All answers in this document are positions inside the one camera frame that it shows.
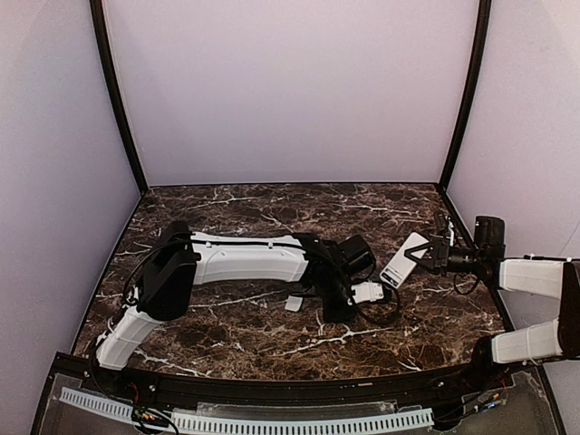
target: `white wall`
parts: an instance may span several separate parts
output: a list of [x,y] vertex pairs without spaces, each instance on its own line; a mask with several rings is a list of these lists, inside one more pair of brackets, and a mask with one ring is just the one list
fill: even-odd
[[[507,254],[580,256],[580,2],[494,2],[478,89],[449,194],[468,227],[507,223]],[[558,302],[503,294],[522,327]],[[580,434],[580,365],[547,367],[570,435]]]
[[88,0],[0,2],[0,433],[30,432],[138,199]]
[[477,0],[108,0],[151,185],[439,179]]

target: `black corner post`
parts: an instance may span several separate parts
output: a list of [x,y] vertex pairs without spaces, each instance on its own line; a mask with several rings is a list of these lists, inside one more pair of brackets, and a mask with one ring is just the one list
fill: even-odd
[[473,103],[473,97],[478,85],[479,69],[481,68],[483,49],[486,44],[486,35],[488,34],[490,10],[491,0],[479,0],[478,21],[473,37],[471,58],[469,59],[468,76],[465,81],[465,89],[463,90],[455,130],[453,131],[453,137],[449,145],[449,152],[447,153],[447,159],[445,160],[445,166],[443,167],[439,181],[439,186],[443,191],[446,191],[450,184],[451,176],[457,163],[459,149],[461,148],[461,142],[463,141],[463,135],[468,125],[469,112],[471,111],[471,104]]
[[101,57],[102,71],[109,90],[109,98],[111,99],[111,106],[119,128],[119,134],[129,160],[130,168],[133,172],[133,177],[137,183],[137,187],[141,195],[144,195],[149,186],[143,173],[143,168],[139,162],[139,156],[135,148],[135,142],[131,136],[131,129],[127,121],[127,114],[123,107],[121,98],[121,90],[117,82],[117,75],[115,74],[115,66],[112,61],[111,46],[109,44],[109,36],[107,35],[107,24],[105,21],[104,11],[102,9],[102,0],[91,0],[92,25],[94,26],[94,33],[99,46],[99,55]]

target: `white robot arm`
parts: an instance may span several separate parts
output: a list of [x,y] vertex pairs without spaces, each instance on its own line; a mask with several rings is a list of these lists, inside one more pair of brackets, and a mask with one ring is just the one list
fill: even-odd
[[[477,217],[475,247],[456,247],[450,243],[449,235],[437,236],[428,243],[407,249],[405,256],[435,275],[470,273],[490,288],[560,300],[560,315],[552,321],[480,339],[472,362],[475,358],[487,359],[479,366],[490,366],[577,357],[580,322],[575,317],[580,310],[580,263],[541,257],[504,259],[504,230],[503,220],[497,217]],[[423,258],[415,254],[425,250],[427,254]]]
[[218,237],[173,222],[137,274],[133,304],[99,337],[96,359],[101,367],[121,370],[151,331],[187,311],[193,285],[216,281],[275,279],[313,286],[323,300],[324,320],[346,322],[356,315],[355,304],[383,297],[380,285],[350,286],[350,276],[374,262],[360,236],[340,244],[313,234]]

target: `white plastic part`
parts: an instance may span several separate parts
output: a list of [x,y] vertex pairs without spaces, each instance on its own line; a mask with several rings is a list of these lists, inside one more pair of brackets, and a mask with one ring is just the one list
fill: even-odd
[[[60,401],[111,420],[134,424],[131,421],[131,406],[111,401],[84,391],[63,387]],[[402,430],[428,428],[433,425],[431,408],[405,411],[396,414],[374,415],[341,420],[238,420],[205,417],[188,412],[173,411],[171,420],[179,433],[212,434],[255,434],[255,435],[379,435]]]
[[563,264],[547,260],[505,260],[499,267],[499,287],[509,292],[560,299]]
[[289,295],[284,309],[287,311],[298,313],[300,311],[301,306],[302,306],[302,297]]
[[[205,245],[194,244],[201,254],[197,262],[194,285],[228,279],[276,279],[299,281],[308,266],[300,242],[292,236],[276,238],[220,237],[195,233],[192,240],[207,240]],[[267,243],[269,246],[221,246],[215,242]],[[275,246],[276,243],[295,245]]]
[[558,320],[535,324],[512,333],[502,333],[491,341],[493,361],[500,364],[532,361],[561,355]]
[[106,369],[121,370],[145,337],[163,322],[139,313],[132,306],[125,311],[119,324],[110,331],[97,350],[99,365]]
[[382,285],[379,283],[368,282],[353,285],[353,292],[353,299],[357,304],[378,301],[384,296],[382,293]]
[[453,225],[453,222],[451,222],[450,217],[448,217],[447,230],[449,231],[449,246],[454,247],[455,246],[455,225]]
[[[405,279],[411,274],[417,263],[410,260],[405,256],[405,251],[412,247],[418,247],[424,243],[429,242],[425,237],[417,233],[411,233],[407,237],[405,243],[402,244],[401,248],[397,251],[394,257],[391,259],[389,264],[381,271],[380,277],[381,281],[392,285],[395,288],[401,287]],[[427,250],[422,250],[415,252],[413,255],[417,258],[422,258]]]

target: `brown marble tabletop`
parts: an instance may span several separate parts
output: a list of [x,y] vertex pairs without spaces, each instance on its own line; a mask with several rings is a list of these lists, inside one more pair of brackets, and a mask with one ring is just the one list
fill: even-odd
[[[74,354],[120,309],[124,279],[173,220],[219,236],[314,232],[342,241],[361,234],[380,271],[412,231],[434,231],[446,211],[429,184],[279,184],[152,188],[136,210],[82,325]],[[471,285],[460,279],[461,288]],[[299,285],[230,281],[196,286],[188,313],[154,331],[130,367],[246,380],[330,380],[435,369],[469,360],[477,339],[503,331],[488,290],[457,295],[450,277],[416,268],[401,288],[402,318],[390,327],[357,318],[324,324],[318,299],[285,310]],[[392,305],[364,304],[373,316]]]

